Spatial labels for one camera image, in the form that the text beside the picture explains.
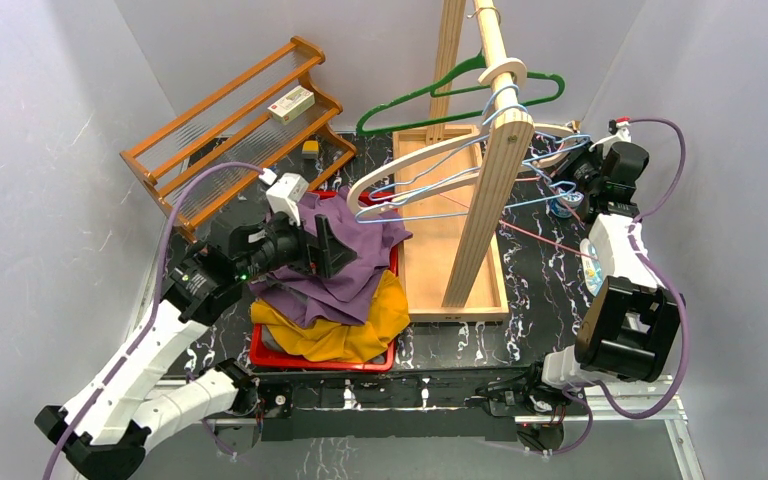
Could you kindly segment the mustard yellow garment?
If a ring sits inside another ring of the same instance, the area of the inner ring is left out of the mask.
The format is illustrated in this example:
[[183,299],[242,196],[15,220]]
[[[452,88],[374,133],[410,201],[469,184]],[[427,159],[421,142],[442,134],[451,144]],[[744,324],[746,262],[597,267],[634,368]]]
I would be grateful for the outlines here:
[[367,321],[360,326],[317,317],[310,327],[301,327],[264,300],[255,301],[250,313],[252,322],[263,326],[282,351],[310,362],[369,362],[384,354],[410,323],[401,283],[388,270],[373,295]]

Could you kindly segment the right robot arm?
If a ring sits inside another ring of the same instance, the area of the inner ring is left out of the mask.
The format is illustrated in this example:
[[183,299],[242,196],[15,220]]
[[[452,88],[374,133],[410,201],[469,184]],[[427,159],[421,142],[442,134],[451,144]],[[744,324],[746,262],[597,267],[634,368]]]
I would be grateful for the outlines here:
[[670,292],[643,262],[645,249],[632,197],[649,154],[630,141],[598,145],[570,157],[560,177],[582,193],[580,218],[589,225],[585,258],[597,282],[573,346],[546,356],[540,376],[523,387],[525,405],[550,413],[563,390],[608,380],[657,380],[680,327]]

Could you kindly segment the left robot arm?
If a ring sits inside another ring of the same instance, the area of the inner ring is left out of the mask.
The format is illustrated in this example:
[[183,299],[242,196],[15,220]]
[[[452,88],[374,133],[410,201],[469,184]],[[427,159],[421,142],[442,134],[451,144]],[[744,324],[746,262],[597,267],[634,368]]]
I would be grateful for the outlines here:
[[356,259],[329,219],[311,223],[258,209],[214,227],[176,262],[161,260],[153,304],[98,375],[62,406],[36,416],[39,430],[87,479],[127,479],[164,440],[206,417],[261,411],[258,380],[235,360],[152,396],[177,357],[242,297],[252,280],[281,268],[322,279]]

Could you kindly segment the pink wire hanger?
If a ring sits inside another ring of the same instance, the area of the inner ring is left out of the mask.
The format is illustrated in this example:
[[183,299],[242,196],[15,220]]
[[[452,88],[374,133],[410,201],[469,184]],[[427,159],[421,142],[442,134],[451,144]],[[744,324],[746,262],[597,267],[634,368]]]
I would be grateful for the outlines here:
[[[523,177],[523,178],[517,178],[517,179],[515,180],[515,184],[516,184],[516,183],[523,183],[523,182],[536,182],[536,181],[537,181],[537,177]],[[436,194],[436,195],[439,195],[439,196],[441,196],[442,198],[444,198],[444,199],[446,199],[446,200],[449,200],[449,201],[451,201],[451,202],[455,203],[456,205],[459,205],[459,206],[462,206],[462,207],[466,207],[466,204],[464,204],[463,202],[460,202],[459,200],[456,200],[456,199],[454,199],[454,198],[452,198],[452,197],[448,196],[448,195],[447,195],[447,194],[445,194],[445,193],[438,193],[438,194]],[[573,254],[574,254],[574,255],[576,255],[576,256],[579,256],[579,257],[583,257],[583,258],[588,258],[588,259],[591,259],[591,260],[596,260],[596,257],[594,257],[594,256],[588,255],[588,254],[586,254],[586,253],[582,253],[580,250],[577,250],[577,249],[573,249],[573,248],[571,248],[571,247],[568,247],[568,246],[565,246],[565,245],[563,245],[563,244],[561,244],[561,243],[559,243],[559,242],[557,242],[557,241],[553,241],[553,240],[550,240],[550,239],[548,239],[548,238],[545,238],[545,237],[543,237],[543,236],[541,236],[541,235],[539,235],[539,234],[537,234],[537,233],[534,233],[534,232],[531,232],[531,231],[525,230],[525,229],[523,229],[523,228],[520,228],[519,226],[516,226],[516,225],[514,225],[514,224],[511,224],[511,223],[509,223],[509,222],[505,221],[505,220],[504,220],[504,219],[502,219],[502,218],[500,218],[500,219],[498,220],[498,223],[499,223],[499,224],[500,224],[502,227],[505,227],[505,228],[507,228],[507,229],[510,229],[510,230],[512,230],[512,231],[515,231],[515,232],[518,232],[518,233],[521,233],[521,234],[524,234],[524,235],[526,235],[526,236],[528,236],[528,237],[531,237],[532,239],[538,240],[538,241],[540,241],[540,242],[544,242],[544,243],[546,243],[546,244],[552,245],[552,246],[553,246],[553,247],[555,247],[555,248],[558,248],[558,249],[561,249],[561,250],[564,250],[564,251],[567,251],[567,252],[573,253]]]

